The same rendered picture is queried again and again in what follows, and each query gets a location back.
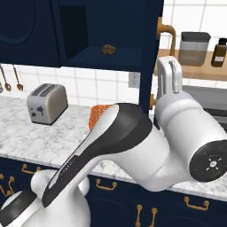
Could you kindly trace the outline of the dark blue wall cabinet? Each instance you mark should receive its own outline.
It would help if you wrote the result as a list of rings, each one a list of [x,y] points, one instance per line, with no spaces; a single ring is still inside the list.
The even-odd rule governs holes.
[[[59,0],[64,55],[62,64],[138,71],[142,58],[142,27],[136,0]],[[115,47],[105,55],[105,44]]]

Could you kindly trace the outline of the dark blue drawer front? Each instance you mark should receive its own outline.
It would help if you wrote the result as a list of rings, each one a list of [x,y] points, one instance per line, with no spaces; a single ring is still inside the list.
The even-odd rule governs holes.
[[[189,208],[185,205],[184,197],[190,198],[190,203],[192,205],[203,206],[204,200],[208,200],[210,205],[208,211],[200,211],[196,209]],[[197,217],[203,221],[219,222],[221,220],[227,220],[227,202],[220,200],[213,200],[205,197],[183,194],[179,192],[172,192],[172,198],[174,204],[177,205],[186,214],[193,217]]]
[[[112,182],[116,182],[118,185],[113,191],[100,190],[96,187],[96,179],[101,180],[101,185],[111,187]],[[96,200],[98,203],[104,201],[106,204],[116,203],[124,207],[128,207],[131,204],[142,205],[160,205],[163,203],[169,203],[173,200],[172,192],[149,192],[138,184],[127,183],[123,181],[113,180],[101,176],[89,175],[90,190],[86,195],[86,199],[89,202]]]
[[[27,168],[31,171],[35,171],[36,167],[47,169],[46,166],[41,164],[0,157],[0,174],[3,174],[5,177],[13,176],[16,180],[30,179],[32,175],[21,172],[21,168],[24,163],[27,164]]]

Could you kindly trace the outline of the grey metal sink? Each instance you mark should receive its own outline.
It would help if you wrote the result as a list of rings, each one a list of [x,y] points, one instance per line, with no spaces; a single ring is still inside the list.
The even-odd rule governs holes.
[[[227,89],[183,86],[227,132]]]

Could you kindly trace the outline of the brown bread roll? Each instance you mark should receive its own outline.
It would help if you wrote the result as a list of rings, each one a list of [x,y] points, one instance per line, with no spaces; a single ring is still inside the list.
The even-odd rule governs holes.
[[[116,49],[114,46],[112,46],[111,44],[105,44],[102,49],[101,49],[102,53],[105,55],[114,55],[116,53]]]

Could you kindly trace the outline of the grey toaster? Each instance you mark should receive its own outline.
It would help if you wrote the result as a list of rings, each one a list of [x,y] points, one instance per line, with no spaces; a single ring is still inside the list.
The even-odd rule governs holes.
[[[33,123],[52,125],[67,108],[67,92],[61,84],[43,83],[27,97],[27,109]]]

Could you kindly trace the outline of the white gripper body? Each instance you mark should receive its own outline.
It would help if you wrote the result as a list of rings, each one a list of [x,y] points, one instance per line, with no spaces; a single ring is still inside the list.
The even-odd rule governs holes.
[[[158,92],[157,99],[166,94],[177,94],[182,90],[183,71],[178,60],[173,56],[157,59]]]

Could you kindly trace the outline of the dark blue open cabinet door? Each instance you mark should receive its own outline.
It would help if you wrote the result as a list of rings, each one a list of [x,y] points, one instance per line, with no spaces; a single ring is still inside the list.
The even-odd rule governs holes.
[[[142,43],[142,62],[139,88],[139,104],[149,114],[153,69],[158,53],[156,31],[158,18],[162,16],[164,0],[145,0],[145,18]]]

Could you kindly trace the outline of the brown bottle with label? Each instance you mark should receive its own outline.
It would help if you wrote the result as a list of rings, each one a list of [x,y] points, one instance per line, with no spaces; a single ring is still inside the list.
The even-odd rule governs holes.
[[[215,46],[213,56],[211,59],[212,67],[222,67],[225,59],[225,54],[227,52],[227,38],[220,38],[218,44]]]

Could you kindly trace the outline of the wooden wall shelf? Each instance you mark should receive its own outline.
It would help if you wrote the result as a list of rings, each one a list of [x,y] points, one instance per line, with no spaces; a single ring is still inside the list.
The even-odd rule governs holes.
[[[222,67],[211,66],[212,56],[213,53],[208,51],[201,67],[182,66],[183,78],[227,82],[227,56]]]

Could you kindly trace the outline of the orange woven basket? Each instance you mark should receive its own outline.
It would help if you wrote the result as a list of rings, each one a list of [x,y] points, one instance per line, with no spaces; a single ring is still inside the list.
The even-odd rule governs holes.
[[[93,129],[101,114],[109,108],[110,105],[96,105],[90,109],[89,128]]]

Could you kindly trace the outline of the white wall socket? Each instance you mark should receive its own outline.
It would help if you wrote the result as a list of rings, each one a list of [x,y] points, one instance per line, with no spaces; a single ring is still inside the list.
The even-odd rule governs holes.
[[[129,87],[138,89],[140,86],[140,73],[129,72]]]

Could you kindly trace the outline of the dark blue closed cabinet door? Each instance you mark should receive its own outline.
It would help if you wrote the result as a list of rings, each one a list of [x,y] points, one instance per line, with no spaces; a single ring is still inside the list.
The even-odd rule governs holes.
[[[0,63],[59,66],[51,0],[0,0]]]

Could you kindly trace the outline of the hanging brown spoon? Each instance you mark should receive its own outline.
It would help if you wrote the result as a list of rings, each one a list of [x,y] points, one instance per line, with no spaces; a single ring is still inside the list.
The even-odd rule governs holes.
[[[12,65],[12,68],[13,68],[13,72],[15,73],[15,77],[16,77],[16,80],[17,80],[17,88],[18,88],[18,90],[23,91],[23,85],[20,83],[17,69],[14,65]]]
[[[7,91],[11,91],[12,90],[12,87],[11,87],[11,85],[6,80],[6,77],[5,77],[5,74],[4,74],[4,69],[3,69],[3,67],[2,67],[1,64],[0,64],[0,71],[1,71],[2,76],[4,78],[4,87],[6,88]]]

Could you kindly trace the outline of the glass jar with black lid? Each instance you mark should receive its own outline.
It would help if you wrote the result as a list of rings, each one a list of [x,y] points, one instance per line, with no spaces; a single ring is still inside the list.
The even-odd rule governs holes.
[[[201,67],[210,41],[207,32],[182,32],[178,61],[182,66]]]

